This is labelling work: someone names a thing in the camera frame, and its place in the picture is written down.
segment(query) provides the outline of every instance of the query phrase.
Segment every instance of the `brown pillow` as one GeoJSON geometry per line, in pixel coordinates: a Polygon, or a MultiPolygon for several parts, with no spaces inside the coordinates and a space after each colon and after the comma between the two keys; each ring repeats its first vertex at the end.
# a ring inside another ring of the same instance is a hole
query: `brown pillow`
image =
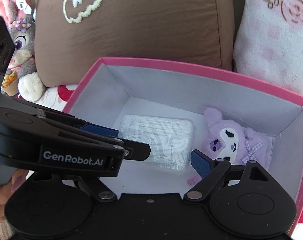
{"type": "MultiPolygon", "coordinates": [[[[94,0],[77,8],[76,18],[94,0]]],[[[146,57],[231,70],[232,0],[102,0],[80,23],[68,23],[64,0],[38,0],[35,57],[47,87],[77,84],[100,57],[146,57]]]]}

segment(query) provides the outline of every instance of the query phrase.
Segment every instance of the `plastic container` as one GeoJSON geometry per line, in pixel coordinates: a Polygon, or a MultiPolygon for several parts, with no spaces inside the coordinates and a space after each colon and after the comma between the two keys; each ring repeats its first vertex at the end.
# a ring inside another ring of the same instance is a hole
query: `plastic container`
{"type": "Polygon", "coordinates": [[[126,114],[119,127],[119,137],[150,145],[151,154],[143,164],[178,173],[188,171],[194,135],[189,119],[126,114]]]}

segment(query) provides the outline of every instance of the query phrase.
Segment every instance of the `judy hopps plush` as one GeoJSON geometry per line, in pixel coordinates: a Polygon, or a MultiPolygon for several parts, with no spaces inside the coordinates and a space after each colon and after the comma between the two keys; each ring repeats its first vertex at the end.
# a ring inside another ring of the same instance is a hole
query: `judy hopps plush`
{"type": "Polygon", "coordinates": [[[258,161],[268,167],[267,153],[271,141],[267,136],[251,128],[243,128],[233,120],[223,120],[222,113],[215,108],[205,110],[209,132],[205,137],[204,153],[211,159],[226,159],[235,165],[246,165],[247,161],[258,161]]]}
{"type": "Polygon", "coordinates": [[[15,52],[6,74],[16,73],[18,91],[31,102],[41,98],[45,86],[36,70],[33,14],[36,0],[0,0],[0,16],[3,17],[15,45],[15,52]]]}

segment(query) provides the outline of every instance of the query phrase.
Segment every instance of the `price tag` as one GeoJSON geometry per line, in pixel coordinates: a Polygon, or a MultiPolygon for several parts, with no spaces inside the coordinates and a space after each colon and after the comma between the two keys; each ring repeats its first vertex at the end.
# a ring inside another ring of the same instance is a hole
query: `price tag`
{"type": "Polygon", "coordinates": [[[16,0],[16,5],[19,10],[23,11],[26,14],[31,14],[32,9],[31,7],[27,4],[26,0],[16,0]]]}

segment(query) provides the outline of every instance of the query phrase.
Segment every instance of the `human hand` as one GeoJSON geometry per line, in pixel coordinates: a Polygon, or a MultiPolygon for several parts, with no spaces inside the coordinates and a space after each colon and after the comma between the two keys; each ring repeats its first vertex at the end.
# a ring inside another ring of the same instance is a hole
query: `human hand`
{"type": "Polygon", "coordinates": [[[26,181],[27,170],[18,169],[14,172],[10,182],[0,187],[0,223],[5,221],[5,204],[14,192],[26,181]]]}

